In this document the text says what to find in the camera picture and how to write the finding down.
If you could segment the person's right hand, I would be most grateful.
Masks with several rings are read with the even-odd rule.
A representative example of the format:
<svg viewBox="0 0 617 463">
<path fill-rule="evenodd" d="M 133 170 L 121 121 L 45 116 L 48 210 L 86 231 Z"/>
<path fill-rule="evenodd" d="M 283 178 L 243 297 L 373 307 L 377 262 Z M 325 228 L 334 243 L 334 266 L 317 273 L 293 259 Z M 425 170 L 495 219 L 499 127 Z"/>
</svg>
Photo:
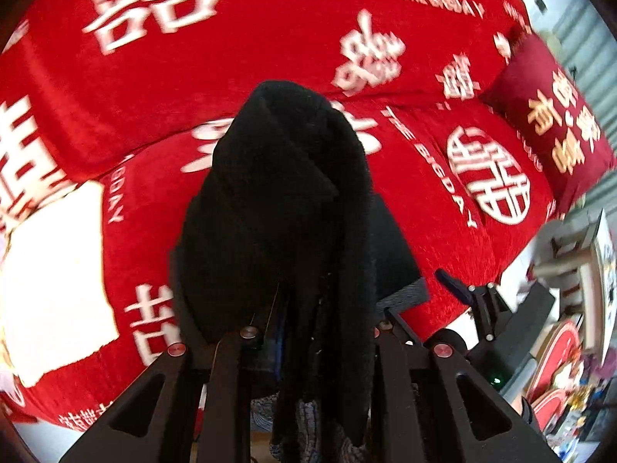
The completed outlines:
<svg viewBox="0 0 617 463">
<path fill-rule="evenodd" d="M 527 410 L 527 400 L 523 395 L 518 395 L 510 405 L 520 416 L 523 416 Z"/>
</svg>

